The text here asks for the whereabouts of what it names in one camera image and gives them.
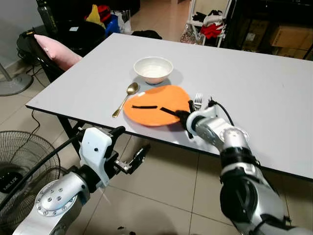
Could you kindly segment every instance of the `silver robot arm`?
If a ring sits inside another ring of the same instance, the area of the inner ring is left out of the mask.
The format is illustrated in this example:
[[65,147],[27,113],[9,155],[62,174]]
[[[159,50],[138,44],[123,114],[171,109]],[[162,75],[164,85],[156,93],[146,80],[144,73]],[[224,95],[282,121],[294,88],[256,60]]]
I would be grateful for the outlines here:
[[313,235],[286,225],[283,202],[263,176],[244,130],[217,117],[215,106],[193,112],[186,126],[220,152],[221,209],[242,235]]
[[86,129],[81,140],[81,167],[71,167],[69,174],[42,188],[32,211],[13,235],[65,235],[90,199],[90,193],[105,188],[121,171],[132,174],[144,161],[150,146],[137,151],[129,164],[119,161],[113,147],[124,131],[124,127],[109,133],[94,127]]

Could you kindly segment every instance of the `gold spoon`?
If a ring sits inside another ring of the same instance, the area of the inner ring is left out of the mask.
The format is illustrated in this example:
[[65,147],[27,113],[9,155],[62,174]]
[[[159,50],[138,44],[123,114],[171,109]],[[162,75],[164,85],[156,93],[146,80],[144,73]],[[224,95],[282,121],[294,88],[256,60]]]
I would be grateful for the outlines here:
[[121,109],[123,108],[123,105],[125,104],[128,96],[135,94],[137,91],[139,90],[139,85],[136,82],[133,82],[132,84],[130,84],[126,90],[127,92],[127,96],[125,97],[125,99],[123,100],[123,103],[118,107],[118,109],[114,112],[114,114],[112,114],[113,118],[116,118],[119,114],[119,112],[121,111]]

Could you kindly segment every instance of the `white table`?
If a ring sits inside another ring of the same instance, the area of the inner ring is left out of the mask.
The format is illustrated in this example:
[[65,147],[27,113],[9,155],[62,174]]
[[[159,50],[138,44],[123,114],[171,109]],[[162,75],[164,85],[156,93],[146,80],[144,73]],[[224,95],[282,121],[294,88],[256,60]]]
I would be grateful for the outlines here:
[[123,112],[112,118],[130,83],[138,82],[140,91],[153,88],[133,70],[145,56],[172,61],[175,69],[161,85],[181,86],[193,98],[201,92],[224,105],[249,133],[262,166],[313,179],[311,61],[113,34],[27,107],[109,128],[123,125],[132,135],[218,154],[199,138],[189,140],[179,124],[149,128]]

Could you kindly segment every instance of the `blue object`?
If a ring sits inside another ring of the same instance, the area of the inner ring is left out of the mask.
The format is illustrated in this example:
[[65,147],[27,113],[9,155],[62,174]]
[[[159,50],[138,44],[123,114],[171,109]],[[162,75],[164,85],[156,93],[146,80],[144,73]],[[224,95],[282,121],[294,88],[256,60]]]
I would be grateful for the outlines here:
[[106,38],[112,33],[120,33],[116,15],[111,15],[111,22],[106,27]]

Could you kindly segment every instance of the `wall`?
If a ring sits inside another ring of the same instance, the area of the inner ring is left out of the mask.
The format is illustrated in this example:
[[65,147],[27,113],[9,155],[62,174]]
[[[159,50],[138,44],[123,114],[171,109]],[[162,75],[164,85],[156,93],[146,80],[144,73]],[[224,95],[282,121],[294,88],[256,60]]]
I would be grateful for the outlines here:
[[0,63],[4,67],[19,59],[16,51],[18,36],[41,24],[36,0],[0,0]]
[[196,0],[195,12],[209,14],[211,10],[225,11],[228,0]]

